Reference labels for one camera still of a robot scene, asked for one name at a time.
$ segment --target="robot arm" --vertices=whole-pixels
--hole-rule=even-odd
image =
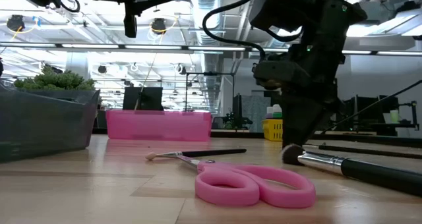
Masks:
[[[303,145],[340,107],[334,82],[350,25],[365,20],[359,5],[344,0],[255,0],[249,20],[264,31],[302,26],[300,43],[254,66],[257,84],[282,89],[284,146]]]

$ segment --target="yellow basket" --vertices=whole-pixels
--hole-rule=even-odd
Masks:
[[[283,140],[283,120],[282,119],[266,119],[262,122],[264,128],[265,139],[274,142]]]

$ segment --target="desk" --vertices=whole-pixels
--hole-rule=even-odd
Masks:
[[[331,142],[337,146],[376,146]],[[238,148],[246,154],[218,161],[283,167],[309,177],[318,201],[287,210],[259,203],[225,208],[195,198],[196,173],[175,159],[147,162],[148,152]],[[395,151],[419,152],[392,147]],[[0,164],[0,223],[4,224],[280,224],[421,223],[422,198],[345,179],[306,167],[283,165],[280,143],[262,139],[213,138],[210,143],[110,141],[94,135],[87,150]],[[422,161],[354,155],[422,171]]]
[[[316,131],[315,134],[321,134],[322,131]],[[325,134],[327,135],[373,135],[376,136],[377,132],[354,132],[354,131],[326,131]]]
[[[251,132],[246,129],[212,129],[211,132]]]

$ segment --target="white bottle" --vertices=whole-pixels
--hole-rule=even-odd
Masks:
[[[272,119],[272,107],[266,108],[266,116],[267,119]]]
[[[280,107],[280,105],[274,105],[272,107],[272,118],[283,119],[283,109]]]

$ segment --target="green succulent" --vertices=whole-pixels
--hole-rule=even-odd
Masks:
[[[94,80],[84,80],[83,77],[70,70],[57,74],[49,65],[46,65],[42,69],[42,74],[35,76],[34,79],[15,81],[17,88],[27,90],[95,90],[94,85]]]

